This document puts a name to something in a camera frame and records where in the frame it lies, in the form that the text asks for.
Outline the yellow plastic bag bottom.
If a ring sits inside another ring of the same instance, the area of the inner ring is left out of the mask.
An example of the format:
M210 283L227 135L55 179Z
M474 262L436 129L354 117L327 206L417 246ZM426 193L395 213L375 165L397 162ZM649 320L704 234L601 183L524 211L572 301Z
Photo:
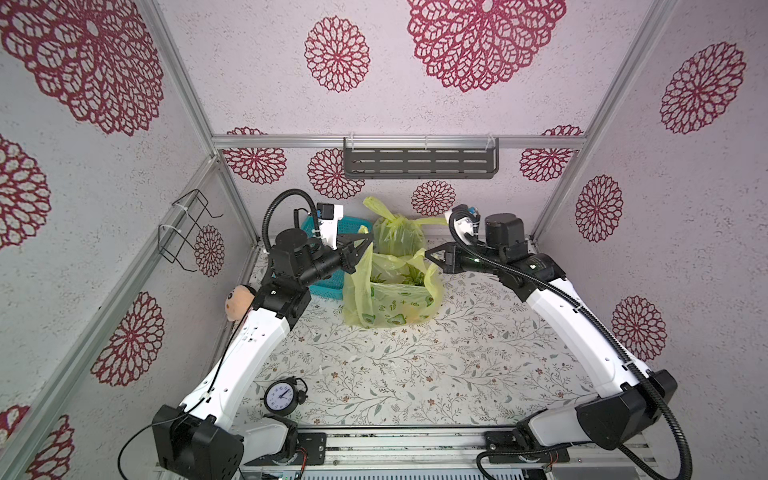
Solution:
M382 255L368 247L356 272L346 274L342 316L349 326L395 328L424 323L441 308L445 288L440 269L425 258L425 250L413 256ZM400 283L407 266L425 274L423 286Z

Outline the yellow plastic bag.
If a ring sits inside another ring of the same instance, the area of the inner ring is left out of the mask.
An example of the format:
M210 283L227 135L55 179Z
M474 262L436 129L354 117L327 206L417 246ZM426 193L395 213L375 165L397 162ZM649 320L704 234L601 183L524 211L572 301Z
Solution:
M425 250L413 256L382 255L368 247L356 272L346 274L342 316L349 326L395 328L424 323L441 308L445 288L440 269L425 258ZM407 266L425 274L423 286L400 283Z
M378 254L396 257L413 256L417 251L426 248L424 226L447 225L444 217L409 219L403 215L394 214L383 202L373 196L366 197L363 204L379 216L373 224L373 246L374 252Z

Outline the yellow plastic bag top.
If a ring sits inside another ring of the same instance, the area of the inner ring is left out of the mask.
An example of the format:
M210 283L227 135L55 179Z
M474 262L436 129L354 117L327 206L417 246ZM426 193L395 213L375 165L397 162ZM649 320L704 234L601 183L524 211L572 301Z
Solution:
M374 252L378 254L396 257L413 256L417 251L426 248L424 226L447 225L444 217L409 219L403 215L394 214L383 202L373 196L366 197L363 204L379 216L373 224L373 246Z

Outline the pineapple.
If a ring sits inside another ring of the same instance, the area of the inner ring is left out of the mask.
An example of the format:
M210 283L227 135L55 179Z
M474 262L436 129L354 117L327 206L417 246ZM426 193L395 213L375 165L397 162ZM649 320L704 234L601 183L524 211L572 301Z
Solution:
M413 265L407 266L407 271L401 275L400 283L411 286L423 286L425 274L414 267Z

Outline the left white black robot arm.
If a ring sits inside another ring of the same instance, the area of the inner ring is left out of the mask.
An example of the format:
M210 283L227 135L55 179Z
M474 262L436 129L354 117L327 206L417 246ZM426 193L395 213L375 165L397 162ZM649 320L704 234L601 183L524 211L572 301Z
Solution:
M336 271L352 274L373 242L370 233L340 234L330 247L299 229L281 232L268 269L243 309L222 358L178 406L163 405L151 422L160 467L186 479L231 479L264 456L290 459L297 426L270 413L237 433L238 408L272 351L287 337L311 300L311 285Z

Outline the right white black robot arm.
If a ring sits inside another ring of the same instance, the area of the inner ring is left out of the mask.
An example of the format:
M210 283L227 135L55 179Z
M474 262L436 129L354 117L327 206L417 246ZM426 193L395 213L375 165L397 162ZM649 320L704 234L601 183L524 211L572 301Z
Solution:
M611 334L582 302L562 268L548 255L531 253L521 219L495 214L493 233L477 236L479 213L460 205L446 215L451 241L426 252L446 274L494 275L545 320L587 373L593 393L571 405L548 408L518 425L529 447L591 442L614 450L654 425L660 402L671 400L674 377L654 371Z

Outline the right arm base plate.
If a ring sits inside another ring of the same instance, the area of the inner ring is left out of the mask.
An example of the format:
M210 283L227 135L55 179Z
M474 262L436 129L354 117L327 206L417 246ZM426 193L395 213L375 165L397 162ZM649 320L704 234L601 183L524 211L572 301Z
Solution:
M492 464L510 463L568 463L566 448L542 446L517 429L491 430L483 434L489 461Z

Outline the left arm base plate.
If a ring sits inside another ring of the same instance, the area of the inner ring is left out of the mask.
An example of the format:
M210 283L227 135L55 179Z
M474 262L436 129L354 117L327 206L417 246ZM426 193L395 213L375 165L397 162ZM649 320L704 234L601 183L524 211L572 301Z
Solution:
M300 467L303 464L321 466L325 464L327 439L328 436L324 432L299 431L293 454L276 453L261 457L246 456L243 465L249 467Z

